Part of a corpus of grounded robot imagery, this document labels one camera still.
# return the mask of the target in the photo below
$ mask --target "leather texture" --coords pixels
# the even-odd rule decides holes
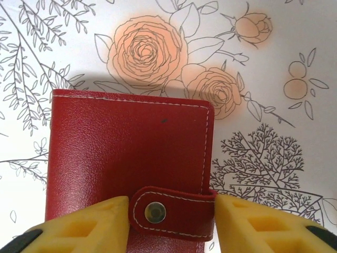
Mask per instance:
[[[116,196],[132,200],[149,186],[209,197],[213,122],[206,101],[54,90],[46,220]],[[209,227],[196,232],[208,235]],[[131,228],[127,252],[203,252],[203,242],[163,235]]]
[[[216,192],[190,194],[159,187],[144,187],[131,199],[129,221],[140,233],[167,236],[190,241],[213,238],[214,199]],[[148,222],[144,210],[152,202],[166,208],[165,219],[157,224]]]

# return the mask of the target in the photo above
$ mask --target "rose bud drawing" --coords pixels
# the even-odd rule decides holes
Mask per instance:
[[[239,41],[244,40],[255,47],[257,47],[256,44],[267,40],[273,31],[270,18],[264,13],[248,12],[249,4],[247,3],[247,11],[240,18],[221,14],[231,22],[232,28],[230,31],[218,34],[216,37],[233,34],[229,40],[236,36]]]

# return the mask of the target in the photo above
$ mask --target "wallet strap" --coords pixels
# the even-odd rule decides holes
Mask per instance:
[[[213,238],[215,196],[213,190],[209,190],[209,194],[191,194],[144,187],[130,201],[129,221],[138,232],[189,241],[209,241]],[[165,218],[159,223],[151,223],[146,217],[145,210],[152,204],[164,207]]]

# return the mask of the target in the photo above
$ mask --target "white stitching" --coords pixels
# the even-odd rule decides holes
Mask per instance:
[[[202,168],[201,191],[200,191],[200,193],[202,193],[203,182],[204,182],[204,172],[205,172],[206,150],[207,150],[207,134],[208,134],[208,129],[209,129],[209,113],[210,113],[207,107],[202,106],[202,105],[191,105],[191,104],[174,104],[174,103],[146,102],[146,101],[122,100],[122,99],[108,99],[105,97],[96,98],[94,96],[67,96],[67,95],[53,95],[53,96],[58,96],[61,98],[75,98],[75,99],[102,99],[102,100],[108,100],[108,101],[133,102],[133,103],[144,103],[144,104],[180,105],[180,106],[199,107],[199,108],[206,109],[207,116],[206,116],[205,149],[204,149],[204,161],[203,161],[203,168]]]
[[[206,161],[206,150],[207,150],[207,134],[208,134],[208,127],[209,127],[209,109],[205,106],[201,106],[201,105],[191,105],[191,104],[175,104],[175,103],[161,103],[161,102],[146,102],[146,101],[134,101],[134,100],[122,100],[122,99],[108,99],[105,97],[100,97],[100,98],[96,98],[93,96],[68,96],[68,95],[53,95],[53,97],[61,97],[61,98],[75,98],[75,99],[97,99],[97,100],[108,100],[108,101],[120,101],[120,102],[131,102],[131,103],[144,103],[144,104],[167,104],[167,105],[179,105],[179,106],[189,106],[189,107],[198,107],[198,108],[204,108],[207,110],[207,116],[206,116],[206,133],[205,133],[205,149],[204,149],[204,161],[203,161],[203,168],[202,168],[202,177],[201,177],[201,193],[202,193],[202,188],[203,188],[203,181],[204,181],[204,171],[205,171],[205,161]],[[179,233],[179,232],[174,232],[174,231],[168,231],[168,230],[162,230],[162,229],[154,229],[154,228],[148,228],[148,227],[144,227],[142,226],[138,220],[135,217],[135,208],[137,206],[138,201],[140,200],[140,198],[142,196],[144,196],[145,194],[148,193],[153,193],[153,194],[159,194],[159,195],[163,195],[166,197],[171,197],[171,198],[176,198],[176,199],[183,199],[183,200],[187,200],[187,201],[194,201],[194,202],[206,202],[206,203],[214,203],[214,201],[205,201],[205,200],[193,200],[193,199],[186,199],[186,198],[182,198],[182,197],[176,197],[176,196],[171,196],[171,195],[167,195],[164,193],[159,193],[159,192],[146,192],[144,194],[142,194],[138,199],[137,202],[133,208],[133,218],[134,220],[137,222],[137,224],[144,228],[144,229],[148,229],[148,230],[154,230],[154,231],[161,231],[161,232],[166,232],[166,233],[174,233],[174,234],[178,234],[181,236],[190,236],[190,237],[210,237],[213,235],[213,232],[210,235],[206,235],[206,236],[199,236],[199,235],[189,235],[189,234],[185,234],[185,233]]]
[[[199,236],[199,235],[190,235],[190,234],[187,234],[187,233],[180,233],[180,232],[175,232],[175,231],[168,231],[168,230],[163,230],[163,229],[148,228],[148,227],[142,226],[142,225],[138,222],[138,220],[137,220],[137,218],[136,218],[135,210],[136,210],[136,206],[137,206],[139,200],[140,200],[144,195],[149,194],[149,193],[157,194],[157,195],[162,195],[162,196],[166,196],[166,197],[170,197],[170,198],[175,198],[175,199],[182,199],[182,200],[192,201],[192,202],[214,203],[214,200],[195,200],[195,199],[187,199],[187,198],[182,198],[182,197],[172,196],[172,195],[168,195],[168,194],[161,193],[161,192],[154,192],[154,191],[148,191],[148,192],[145,192],[145,193],[143,193],[143,194],[137,199],[137,201],[136,201],[136,203],[135,203],[135,206],[133,207],[133,219],[137,222],[137,224],[138,224],[141,228],[148,229],[148,230],[154,230],[154,231],[161,231],[161,232],[166,232],[166,233],[174,233],[174,234],[181,235],[181,236],[198,237],[198,238],[201,238],[201,237],[206,238],[206,237],[213,236],[213,232],[212,232],[210,235]]]

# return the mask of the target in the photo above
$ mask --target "tree drawing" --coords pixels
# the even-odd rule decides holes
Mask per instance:
[[[230,158],[212,161],[215,171],[211,173],[211,188],[323,226],[325,219],[332,223],[325,207],[332,206],[337,211],[335,200],[300,190],[298,174],[304,171],[304,159],[295,138],[280,136],[263,123],[246,137],[235,132],[221,143],[223,153]]]

